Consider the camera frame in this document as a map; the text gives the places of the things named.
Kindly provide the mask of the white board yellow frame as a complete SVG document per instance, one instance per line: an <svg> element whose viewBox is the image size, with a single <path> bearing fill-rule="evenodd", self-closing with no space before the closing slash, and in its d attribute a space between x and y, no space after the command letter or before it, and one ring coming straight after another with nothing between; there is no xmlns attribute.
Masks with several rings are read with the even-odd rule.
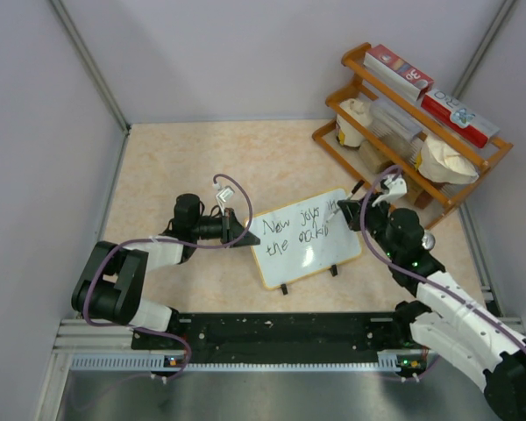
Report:
<svg viewBox="0 0 526 421"><path fill-rule="evenodd" d="M346 196L345 189L331 189L253 217L249 231L260 244L252 252L266 289L278 289L361 255L359 235L347 227L341 212L325 224Z"/></svg>

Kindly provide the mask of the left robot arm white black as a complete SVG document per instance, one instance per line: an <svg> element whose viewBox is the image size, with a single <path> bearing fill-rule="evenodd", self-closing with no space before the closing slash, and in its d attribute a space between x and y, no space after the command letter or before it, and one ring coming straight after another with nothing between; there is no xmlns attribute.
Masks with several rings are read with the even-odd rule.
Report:
<svg viewBox="0 0 526 421"><path fill-rule="evenodd" d="M182 194L162 234L124 246L96 243L73 291L73 309L90 319L145 328L160 346L175 346L181 337L180 325L171 320L176 311L142 297L146 274L188 262L200 240L217 239L222 247L260 244L232 208L215 209L216 214L206 215L199 196Z"/></svg>

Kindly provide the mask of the black white marker pen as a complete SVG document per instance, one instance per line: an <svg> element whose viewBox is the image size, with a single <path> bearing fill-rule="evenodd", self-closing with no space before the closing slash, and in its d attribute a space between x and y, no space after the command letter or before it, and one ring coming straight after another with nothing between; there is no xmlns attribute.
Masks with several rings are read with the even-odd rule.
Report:
<svg viewBox="0 0 526 421"><path fill-rule="evenodd" d="M343 199L350 200L352 199L357 191L365 184L364 179L360 179L352 188L351 192ZM325 224L328 225L329 222L341 211L340 205L337 205L337 208L332 211L332 213L325 219Z"/></svg>

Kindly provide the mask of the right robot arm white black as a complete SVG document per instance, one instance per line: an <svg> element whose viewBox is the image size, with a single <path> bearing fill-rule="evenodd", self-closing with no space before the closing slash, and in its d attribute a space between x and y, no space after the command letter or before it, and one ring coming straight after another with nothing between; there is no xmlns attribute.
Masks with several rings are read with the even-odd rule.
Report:
<svg viewBox="0 0 526 421"><path fill-rule="evenodd" d="M347 227L415 299L394 311L391 333L404 347L425 346L467 376L501 420L526 420L526 337L466 293L425 246L417 214L374 194L340 200Z"/></svg>

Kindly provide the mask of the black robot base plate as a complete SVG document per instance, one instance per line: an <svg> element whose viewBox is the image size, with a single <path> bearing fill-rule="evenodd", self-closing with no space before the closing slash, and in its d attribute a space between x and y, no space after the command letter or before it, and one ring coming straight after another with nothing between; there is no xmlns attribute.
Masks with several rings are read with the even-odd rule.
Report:
<svg viewBox="0 0 526 421"><path fill-rule="evenodd" d="M377 353L421 347L403 342L390 312L182 313L168 331L190 345L191 362L375 362Z"/></svg>

